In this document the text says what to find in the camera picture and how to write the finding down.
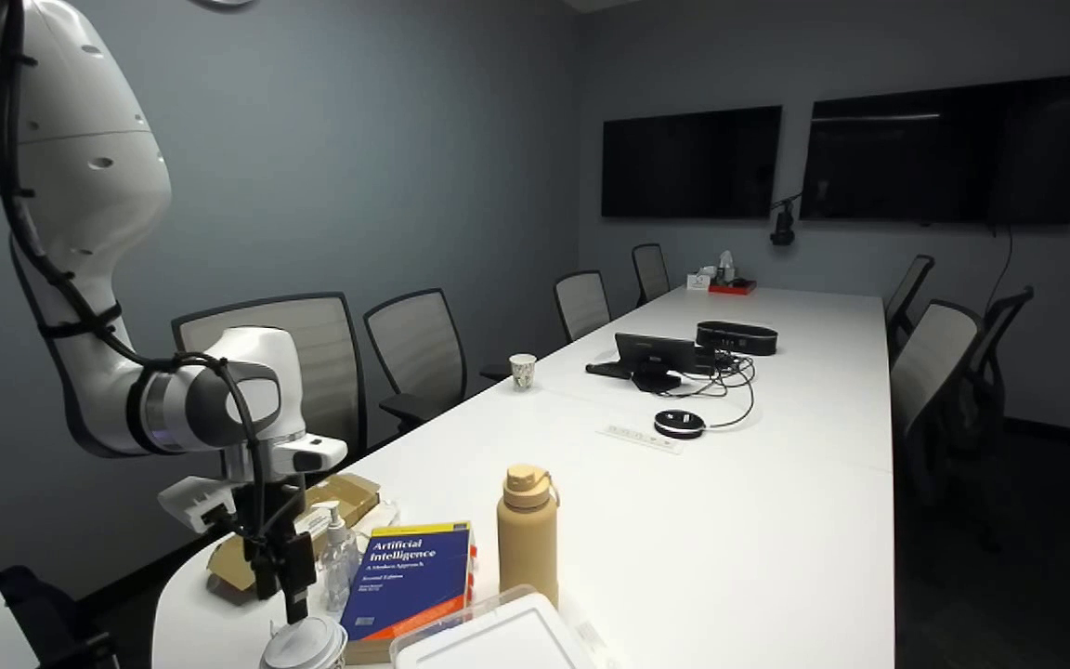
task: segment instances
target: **white table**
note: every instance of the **white table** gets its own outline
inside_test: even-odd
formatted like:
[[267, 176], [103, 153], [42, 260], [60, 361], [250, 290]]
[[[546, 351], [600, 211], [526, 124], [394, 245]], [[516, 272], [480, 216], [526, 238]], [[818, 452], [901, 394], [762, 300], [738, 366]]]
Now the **white table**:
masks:
[[[757, 407], [695, 442], [652, 436], [678, 407], [708, 423], [726, 397], [652, 397], [584, 374], [614, 332], [695, 338], [699, 319], [780, 332]], [[562, 587], [609, 664], [894, 664], [891, 397], [876, 296], [664, 294], [359, 460], [403, 508], [480, 521], [480, 596], [497, 590], [491, 513], [511, 460], [562, 488]], [[205, 590], [200, 550], [164, 587], [152, 664], [256, 664], [279, 599], [235, 610]]]

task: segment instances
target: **tan water bottle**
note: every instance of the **tan water bottle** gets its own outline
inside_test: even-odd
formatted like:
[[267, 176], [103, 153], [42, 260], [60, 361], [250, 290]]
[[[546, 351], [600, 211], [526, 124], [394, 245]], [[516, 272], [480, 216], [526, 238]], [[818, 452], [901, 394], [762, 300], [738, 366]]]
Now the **tan water bottle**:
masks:
[[549, 601], [562, 599], [557, 513], [562, 513], [562, 496], [546, 468], [536, 468], [536, 464], [506, 468], [506, 488], [497, 503], [500, 590], [532, 582]]

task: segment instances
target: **tv screen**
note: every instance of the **tv screen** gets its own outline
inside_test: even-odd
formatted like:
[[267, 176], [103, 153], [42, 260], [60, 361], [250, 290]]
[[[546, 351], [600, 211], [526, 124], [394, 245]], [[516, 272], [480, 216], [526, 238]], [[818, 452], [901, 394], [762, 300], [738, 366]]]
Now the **tv screen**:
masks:
[[1070, 224], [1070, 78], [813, 106], [807, 221]]
[[726, 107], [609, 118], [600, 136], [600, 216], [770, 216], [780, 115], [780, 107]]

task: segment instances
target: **black television screen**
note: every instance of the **black television screen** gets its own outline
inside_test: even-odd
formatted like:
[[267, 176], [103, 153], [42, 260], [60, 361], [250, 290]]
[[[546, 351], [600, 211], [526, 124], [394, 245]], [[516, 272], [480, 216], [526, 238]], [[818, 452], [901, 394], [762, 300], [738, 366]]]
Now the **black television screen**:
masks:
[[807, 221], [1070, 224], [1070, 78], [813, 106]]
[[780, 107], [726, 107], [609, 118], [600, 143], [600, 216], [770, 216], [780, 115]]

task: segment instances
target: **robotic arm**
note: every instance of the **robotic arm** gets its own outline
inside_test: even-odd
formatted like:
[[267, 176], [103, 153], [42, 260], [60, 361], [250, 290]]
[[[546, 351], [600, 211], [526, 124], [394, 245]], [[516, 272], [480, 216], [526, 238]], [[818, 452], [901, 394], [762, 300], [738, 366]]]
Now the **robotic arm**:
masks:
[[294, 478], [334, 468], [345, 442], [305, 430], [287, 332], [237, 329], [170, 361], [133, 355], [110, 272], [152, 233], [165, 196], [164, 153], [90, 20], [64, 0], [0, 0], [0, 200], [71, 430], [103, 457], [243, 447], [243, 553], [258, 596], [279, 578], [297, 622], [311, 553], [281, 508], [299, 497]]

